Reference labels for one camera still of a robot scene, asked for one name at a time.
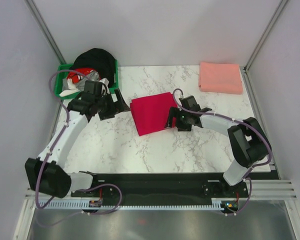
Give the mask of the magenta t shirt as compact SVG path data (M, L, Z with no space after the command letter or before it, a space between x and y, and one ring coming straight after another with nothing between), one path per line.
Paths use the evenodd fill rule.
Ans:
M163 131L171 107L177 107L171 92L132 99L130 111L138 135Z

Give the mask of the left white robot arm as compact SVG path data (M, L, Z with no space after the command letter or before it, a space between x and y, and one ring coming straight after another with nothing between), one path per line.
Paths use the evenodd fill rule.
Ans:
M37 158L29 158L25 162L29 186L36 194L43 193L56 198L64 198L69 192L80 190L94 197L100 191L99 183L93 180L89 172L65 172L67 157L93 117L98 116L103 121L128 112L130 108L119 89L111 94L104 89L102 82L88 80L83 92L68 103L65 111L66 121L47 147Z

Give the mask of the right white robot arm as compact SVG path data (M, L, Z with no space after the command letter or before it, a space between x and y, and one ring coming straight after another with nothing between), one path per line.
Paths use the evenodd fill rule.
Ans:
M272 147L254 117L237 120L214 112L211 108L200 108L194 96L180 99L179 107L169 109L166 128L173 124L179 132L190 132L196 126L213 130L229 138L234 160L223 173L219 191L225 197L232 196L241 182L259 161L272 156Z

